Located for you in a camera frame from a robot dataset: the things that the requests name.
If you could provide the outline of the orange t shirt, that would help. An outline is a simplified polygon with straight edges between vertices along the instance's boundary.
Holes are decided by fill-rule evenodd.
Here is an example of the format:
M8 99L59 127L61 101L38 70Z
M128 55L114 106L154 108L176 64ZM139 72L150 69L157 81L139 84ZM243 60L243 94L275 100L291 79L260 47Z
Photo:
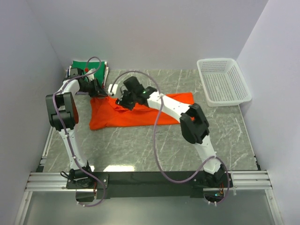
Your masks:
M194 97L191 92L167 94L168 97L182 103L192 105ZM134 109L123 108L117 105L116 98L92 98L90 130L99 130L112 127L137 127L152 126L158 114L158 110L136 104ZM179 122L171 116L161 113L158 125L174 125Z

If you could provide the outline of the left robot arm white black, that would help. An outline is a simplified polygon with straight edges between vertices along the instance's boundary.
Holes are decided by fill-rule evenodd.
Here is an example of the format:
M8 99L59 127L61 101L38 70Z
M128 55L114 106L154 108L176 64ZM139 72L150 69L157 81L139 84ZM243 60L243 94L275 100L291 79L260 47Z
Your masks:
M80 68L69 69L62 86L55 93L47 95L45 101L50 125L63 139L70 162L70 171L62 171L61 176L79 188L92 188L98 185L98 181L78 144L79 114L74 96L78 92L87 93L90 97L106 97L107 94L95 76L98 70L86 68L85 71Z

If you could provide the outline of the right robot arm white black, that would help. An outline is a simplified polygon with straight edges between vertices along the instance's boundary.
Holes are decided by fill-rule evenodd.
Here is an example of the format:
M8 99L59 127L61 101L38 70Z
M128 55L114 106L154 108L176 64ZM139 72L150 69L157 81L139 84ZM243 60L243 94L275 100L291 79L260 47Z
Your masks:
M123 85L109 85L109 94L115 97L116 104L133 110L136 104L158 110L154 127L157 127L162 113L174 118L180 124L183 138L194 146L202 164L182 183L193 180L202 171L210 188L225 186L230 188L231 178L224 162L217 156L211 140L209 123L198 104L185 104L164 95L158 86L143 87L135 76L126 79Z

